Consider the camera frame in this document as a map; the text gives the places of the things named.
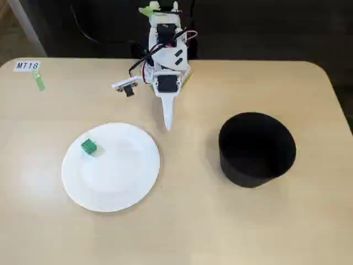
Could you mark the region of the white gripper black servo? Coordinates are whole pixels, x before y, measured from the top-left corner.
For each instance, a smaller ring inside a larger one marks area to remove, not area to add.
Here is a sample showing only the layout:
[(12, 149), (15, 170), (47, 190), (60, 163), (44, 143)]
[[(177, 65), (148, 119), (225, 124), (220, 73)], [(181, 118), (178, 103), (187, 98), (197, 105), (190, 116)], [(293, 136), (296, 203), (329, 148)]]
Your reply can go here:
[(155, 71), (152, 76), (154, 92), (162, 100), (164, 125), (168, 131), (172, 128), (174, 99), (181, 90), (182, 76), (181, 72), (174, 70)]

